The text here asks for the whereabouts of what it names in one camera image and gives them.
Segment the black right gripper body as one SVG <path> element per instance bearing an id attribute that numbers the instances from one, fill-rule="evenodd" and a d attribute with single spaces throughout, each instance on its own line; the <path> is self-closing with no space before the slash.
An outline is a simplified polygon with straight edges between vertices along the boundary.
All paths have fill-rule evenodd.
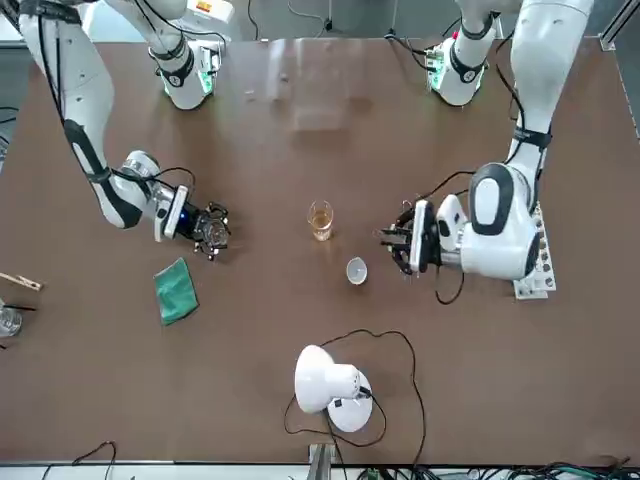
<path id="1" fill-rule="evenodd" d="M 181 208 L 175 233 L 193 242 L 207 240 L 205 228 L 210 219 L 210 208 L 200 208 L 186 200 Z"/>

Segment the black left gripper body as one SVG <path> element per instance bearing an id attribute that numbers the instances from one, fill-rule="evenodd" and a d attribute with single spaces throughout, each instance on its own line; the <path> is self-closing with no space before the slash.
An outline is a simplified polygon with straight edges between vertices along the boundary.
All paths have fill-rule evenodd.
<path id="1" fill-rule="evenodd" d="M 402 238 L 399 247 L 399 266 L 402 270 L 411 269 L 414 215 L 414 212 L 403 212 L 399 217 L 399 232 Z"/>

